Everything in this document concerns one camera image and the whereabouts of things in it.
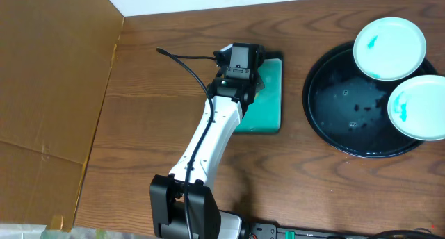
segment black plate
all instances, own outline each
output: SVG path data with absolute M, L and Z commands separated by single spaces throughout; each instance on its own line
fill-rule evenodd
M 387 158 L 404 154 L 422 141 L 399 132 L 387 114 L 393 90 L 414 76 L 436 74 L 425 59 L 397 81 L 374 80 L 356 66 L 354 42 L 329 51 L 312 67 L 303 88 L 303 108 L 315 132 L 328 144 L 354 156 Z

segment cardboard box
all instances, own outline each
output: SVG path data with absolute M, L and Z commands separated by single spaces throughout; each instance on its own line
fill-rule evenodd
M 0 223 L 72 228 L 123 19 L 108 0 L 0 0 Z

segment wooden table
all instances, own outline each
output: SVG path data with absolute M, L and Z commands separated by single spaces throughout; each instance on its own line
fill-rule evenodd
M 205 100 L 193 77 L 155 48 L 211 55 L 251 42 L 284 53 L 282 128 L 232 136 L 213 193 L 221 210 L 281 226 L 445 235 L 444 141 L 390 159 L 356 158 L 323 142 L 303 112 L 311 66 L 388 16 L 422 29 L 427 57 L 443 73 L 445 0 L 306 0 L 126 18 L 76 225 L 153 235 L 150 181 L 178 161 Z M 217 71 L 210 60 L 186 62 L 205 83 Z

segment white plate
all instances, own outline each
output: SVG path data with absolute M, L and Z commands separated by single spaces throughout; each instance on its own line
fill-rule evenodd
M 402 133 L 418 140 L 445 138 L 445 77 L 416 76 L 401 83 L 388 101 L 388 115 Z
M 414 72 L 425 58 L 422 31 L 400 17 L 371 22 L 355 39 L 354 60 L 373 79 L 392 81 Z

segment teal mat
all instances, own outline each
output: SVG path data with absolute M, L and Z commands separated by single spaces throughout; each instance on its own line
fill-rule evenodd
M 283 64 L 278 58 L 266 59 L 258 68 L 264 89 L 250 104 L 236 133 L 277 133 L 281 126 Z

